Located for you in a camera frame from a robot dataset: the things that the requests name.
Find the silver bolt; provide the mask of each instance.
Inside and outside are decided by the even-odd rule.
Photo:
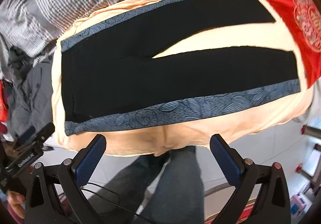
[[[278,170],[282,168],[281,164],[278,162],[274,163],[274,167],[277,168]]]
[[[244,162],[245,162],[247,165],[253,164],[253,161],[252,161],[251,159],[249,159],[249,158],[244,159]]]
[[[41,163],[41,162],[37,162],[37,163],[35,164],[35,168],[36,168],[36,169],[39,169],[41,166],[42,166],[42,163]]]
[[[68,165],[71,164],[71,162],[72,162],[71,159],[65,159],[65,160],[64,160],[64,165],[68,166]]]

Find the wire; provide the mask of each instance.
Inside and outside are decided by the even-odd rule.
[[[100,186],[100,185],[98,185],[98,184],[96,184],[96,183],[88,182],[87,184],[95,185],[95,186],[97,186],[97,187],[100,187],[100,188],[102,188],[102,189],[104,189],[104,190],[107,190],[107,191],[115,194],[115,195],[118,197],[118,203],[119,203],[119,201],[120,201],[120,196],[119,196],[118,193],[116,193],[116,192],[114,192],[114,191],[112,191],[112,190],[109,190],[109,189],[107,189],[107,188],[105,188],[105,187],[103,187],[103,186]]]
[[[108,200],[108,199],[100,196],[100,195],[99,195],[98,193],[96,193],[96,192],[93,192],[93,191],[91,191],[91,190],[87,190],[87,189],[84,189],[84,188],[80,188],[80,190],[85,190],[85,191],[91,192],[92,194],[95,194],[96,196],[100,197],[101,199],[106,200],[106,201],[110,202],[111,204],[114,204],[115,206],[120,207],[120,208],[122,208],[123,210],[126,210],[126,211],[134,214],[135,216],[138,216],[138,217],[144,219],[145,221],[147,221],[147,222],[149,222],[149,223],[156,224],[156,222],[153,222],[152,220],[146,219],[145,217],[143,217],[143,216],[141,216],[141,215],[139,215],[139,214],[137,214],[137,213],[135,213],[135,212],[133,212],[133,211],[131,211],[131,210],[129,210],[129,209],[126,209],[125,207],[120,206],[119,204],[117,204],[117,203],[115,203],[115,202],[112,202],[112,201],[110,201],[110,200]]]

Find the peach cloth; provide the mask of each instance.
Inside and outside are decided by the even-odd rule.
[[[59,145],[78,151],[87,146],[97,134],[97,132],[83,132],[71,136],[65,134],[65,110],[61,97],[60,42],[108,18],[158,1],[161,0],[125,0],[97,10],[89,17],[75,21],[73,26],[58,39],[52,65],[52,110],[56,126],[56,142]],[[107,140],[105,154],[160,155],[170,149],[179,149],[187,145],[208,147],[209,139],[215,133],[221,134],[226,142],[230,143],[246,134],[258,133],[303,114],[311,103],[313,89],[307,89],[300,50],[275,10],[266,0],[259,1],[272,14],[276,23],[236,25],[202,31],[171,46],[155,58],[186,51],[246,45],[293,51],[297,60],[301,92],[258,107],[213,118],[135,130],[99,132]]]

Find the person's leg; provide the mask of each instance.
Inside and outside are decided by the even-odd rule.
[[[137,160],[122,169],[104,186],[106,189],[117,193],[117,195],[104,189],[99,190],[97,193],[103,198],[136,212],[144,199],[146,188],[161,172],[168,157],[168,153],[159,157],[155,157],[153,154],[139,156]],[[130,223],[134,217],[132,213],[96,195],[93,195],[88,202],[105,223]]]
[[[203,224],[204,187],[195,147],[170,151],[171,161],[142,216],[157,224]],[[148,222],[136,218],[135,224]]]

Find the white tiled floor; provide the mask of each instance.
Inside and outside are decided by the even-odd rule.
[[[256,164],[271,165],[273,162],[280,162],[288,180],[290,193],[292,193],[297,190],[298,183],[301,185],[305,181],[294,170],[299,163],[307,160],[315,143],[309,137],[301,135],[301,127],[302,124],[290,121],[258,134],[246,135],[232,142],[230,146],[235,148],[243,158],[251,158]],[[54,151],[45,152],[39,161],[45,165],[54,165],[60,164],[66,158],[73,158],[75,155],[76,152],[55,148]],[[197,147],[196,156],[205,190],[226,182],[210,150]],[[103,156],[90,180],[107,183],[120,169],[135,159],[136,157]],[[158,179],[150,186],[152,192],[157,186],[157,181]]]

